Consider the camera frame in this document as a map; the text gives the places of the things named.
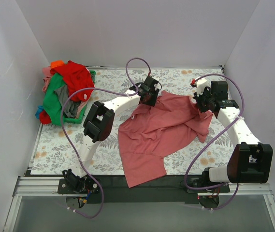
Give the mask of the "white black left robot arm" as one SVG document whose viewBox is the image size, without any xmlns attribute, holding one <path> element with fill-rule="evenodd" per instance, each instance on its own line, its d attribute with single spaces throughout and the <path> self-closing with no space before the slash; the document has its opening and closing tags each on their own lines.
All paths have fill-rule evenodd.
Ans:
<svg viewBox="0 0 275 232">
<path fill-rule="evenodd" d="M 159 78 L 148 75 L 144 82 L 130 87 L 113 100 L 92 104 L 84 121 L 84 137 L 72 168 L 62 172 L 67 187 L 74 193 L 92 191 L 98 187 L 93 179 L 87 179 L 87 169 L 99 144 L 106 140 L 113 127 L 114 118 L 139 104 L 154 106 L 161 90 Z"/>
</svg>

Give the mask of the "pink t shirt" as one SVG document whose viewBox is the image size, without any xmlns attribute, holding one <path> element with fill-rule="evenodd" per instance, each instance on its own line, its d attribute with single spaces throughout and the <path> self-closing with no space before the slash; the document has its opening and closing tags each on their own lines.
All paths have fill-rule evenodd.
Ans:
<svg viewBox="0 0 275 232">
<path fill-rule="evenodd" d="M 119 152 L 129 188 L 167 174 L 164 158 L 198 138 L 205 142 L 212 113 L 190 96 L 163 91 L 155 106 L 140 104 L 118 128 Z"/>
</svg>

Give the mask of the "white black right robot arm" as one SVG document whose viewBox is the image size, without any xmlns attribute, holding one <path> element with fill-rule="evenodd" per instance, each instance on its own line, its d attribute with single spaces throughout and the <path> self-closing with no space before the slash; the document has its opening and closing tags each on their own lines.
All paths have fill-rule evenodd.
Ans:
<svg viewBox="0 0 275 232">
<path fill-rule="evenodd" d="M 206 79 L 193 81 L 196 87 L 194 99 L 201 112 L 211 111 L 227 130 L 234 151 L 227 166 L 209 168 L 208 176 L 201 180 L 202 188 L 212 192 L 222 183 L 258 183 L 268 181 L 273 149 L 263 144 L 248 128 L 239 115 L 236 101 L 228 98 L 226 81 L 207 82 Z"/>
</svg>

